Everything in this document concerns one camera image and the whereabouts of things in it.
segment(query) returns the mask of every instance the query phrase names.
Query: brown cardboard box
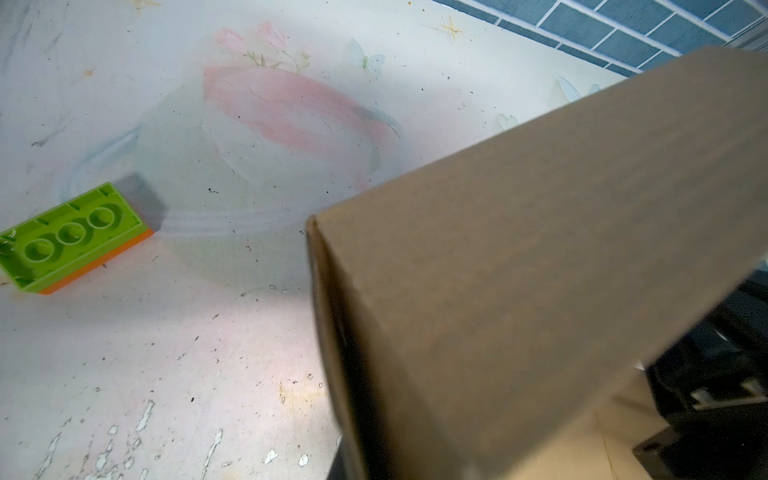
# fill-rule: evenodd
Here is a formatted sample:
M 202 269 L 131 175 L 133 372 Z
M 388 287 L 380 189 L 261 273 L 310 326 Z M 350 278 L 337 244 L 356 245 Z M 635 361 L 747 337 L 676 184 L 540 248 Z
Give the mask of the brown cardboard box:
M 767 78 L 705 49 L 311 218 L 350 475 L 504 475 L 728 294 L 768 251 Z

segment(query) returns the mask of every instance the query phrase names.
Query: lego brick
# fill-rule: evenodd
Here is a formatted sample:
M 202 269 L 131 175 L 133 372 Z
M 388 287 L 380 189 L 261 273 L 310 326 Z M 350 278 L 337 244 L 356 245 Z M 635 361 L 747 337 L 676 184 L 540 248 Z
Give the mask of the lego brick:
M 0 233 L 0 266 L 20 290 L 49 294 L 151 234 L 106 183 Z

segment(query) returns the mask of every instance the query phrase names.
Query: scratch mark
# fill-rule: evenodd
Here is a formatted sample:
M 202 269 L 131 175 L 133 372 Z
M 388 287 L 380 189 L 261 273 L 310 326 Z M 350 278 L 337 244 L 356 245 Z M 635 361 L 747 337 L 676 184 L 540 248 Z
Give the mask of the scratch mark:
M 63 32 L 60 32 L 58 35 L 56 35 L 56 38 L 51 40 L 51 43 L 49 43 L 48 46 L 45 47 L 45 50 L 43 51 L 44 53 L 51 53 L 51 50 L 53 50 L 53 47 L 55 47 L 56 44 L 58 43 L 58 39 L 61 38 L 61 33 Z
M 61 437 L 61 433 L 59 432 L 58 435 L 56 435 L 53 440 L 51 440 L 51 443 L 48 444 L 48 454 L 45 456 L 45 460 L 43 460 L 43 464 L 40 465 L 40 469 L 37 473 L 35 473 L 35 480 L 40 480 L 40 477 L 45 474 L 45 471 L 48 470 L 48 467 L 51 466 L 51 463 L 53 462 L 53 454 L 56 452 L 56 447 L 58 447 L 58 440 Z
M 27 7 L 22 12 L 21 20 L 19 20 L 18 25 L 16 26 L 16 31 L 14 31 L 13 35 L 11 35 L 11 41 L 9 42 L 11 46 L 8 48 L 8 52 L 5 54 L 5 58 L 3 58 L 2 60 L 2 69 L 0 69 L 3 72 L 8 70 L 8 63 L 10 63 L 11 57 L 13 56 L 13 51 L 16 49 L 16 41 L 18 40 L 18 34 L 22 33 L 24 22 L 27 19 L 27 15 L 29 15 L 29 8 L 30 8 L 30 5 L 27 5 Z
M 219 431 L 216 432 L 216 438 L 214 439 L 214 444 L 210 446 L 210 449 L 208 449 L 208 456 L 205 458 L 205 463 L 203 464 L 203 474 L 200 476 L 200 480 L 205 480 L 205 474 L 208 473 L 208 465 L 210 465 L 210 458 L 214 456 L 216 447 L 221 443 L 221 437 L 223 434 L 224 434 L 224 430 L 222 429 L 219 429 Z
M 56 130 L 52 131 L 50 134 L 44 136 L 38 141 L 33 141 L 30 145 L 30 147 L 42 147 L 45 144 L 47 144 L 53 137 L 60 134 L 62 131 L 64 131 L 66 127 L 57 128 Z
M 277 454 L 275 453 L 275 451 L 274 450 L 269 450 L 266 453 L 266 458 L 264 459 L 264 463 L 267 464 L 267 463 L 273 461 L 275 458 L 277 458 Z
M 140 432 L 147 428 L 147 422 L 149 422 L 150 416 L 152 416 L 152 409 L 154 408 L 154 402 L 150 400 L 147 403 L 147 409 L 144 410 L 144 415 L 141 417 L 141 420 L 139 420 L 139 424 L 136 425 L 136 431 Z
M 91 447 L 93 444 L 93 440 L 88 443 L 88 452 L 83 457 L 83 465 L 80 465 L 80 473 L 78 473 L 78 476 L 80 476 L 80 474 L 85 471 L 85 464 L 88 463 L 88 459 L 91 457 Z
M 27 31 L 24 32 L 24 36 L 22 37 L 22 47 L 27 46 L 27 39 L 29 38 L 29 34 L 32 32 L 32 24 L 29 24 L 27 27 Z

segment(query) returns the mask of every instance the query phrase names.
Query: butterfly painting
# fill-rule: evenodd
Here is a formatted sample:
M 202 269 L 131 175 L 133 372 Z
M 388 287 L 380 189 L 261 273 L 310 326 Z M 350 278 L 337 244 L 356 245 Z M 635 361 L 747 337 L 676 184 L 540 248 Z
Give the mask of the butterfly painting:
M 564 79 L 563 77 L 558 77 L 558 82 L 560 82 L 560 88 L 563 89 L 563 93 L 565 94 L 565 97 L 568 99 L 568 101 L 573 102 L 581 99 L 581 94 L 578 92 L 578 90 L 576 90 L 576 87 L 571 85 L 570 81 Z M 589 87 L 587 95 L 592 95 L 593 93 L 598 93 L 599 91 L 600 85 L 592 84 L 592 86 Z
M 362 67 L 363 70 L 367 70 L 373 74 L 374 77 L 379 78 L 382 75 L 382 65 L 384 65 L 386 57 L 381 54 L 367 56 L 362 52 L 362 47 L 354 38 L 349 43 L 349 57 L 347 61 L 355 65 L 356 67 Z

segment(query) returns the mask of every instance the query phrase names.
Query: painted floor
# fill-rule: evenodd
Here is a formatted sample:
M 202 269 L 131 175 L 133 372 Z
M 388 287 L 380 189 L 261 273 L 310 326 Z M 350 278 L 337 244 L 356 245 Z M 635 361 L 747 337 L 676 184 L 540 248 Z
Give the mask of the painted floor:
M 109 180 L 156 234 L 51 296 L 0 275 L 0 478 L 324 478 L 303 221 L 622 79 L 353 3 L 3 2 L 0 229 Z

